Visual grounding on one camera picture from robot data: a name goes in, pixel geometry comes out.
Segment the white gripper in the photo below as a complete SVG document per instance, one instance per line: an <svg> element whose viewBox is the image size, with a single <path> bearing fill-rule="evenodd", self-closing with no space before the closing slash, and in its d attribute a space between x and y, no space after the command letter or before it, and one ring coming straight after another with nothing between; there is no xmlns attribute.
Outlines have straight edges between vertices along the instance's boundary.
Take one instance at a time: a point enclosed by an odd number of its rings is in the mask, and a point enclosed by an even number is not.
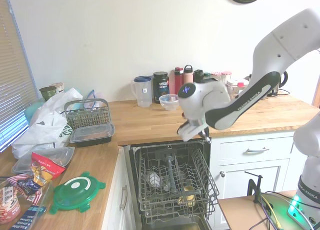
<svg viewBox="0 0 320 230"><path fill-rule="evenodd" d="M184 142L187 142L196 136L200 131L201 127L198 124L194 125L189 121L186 121L177 129L177 134Z"/></svg>

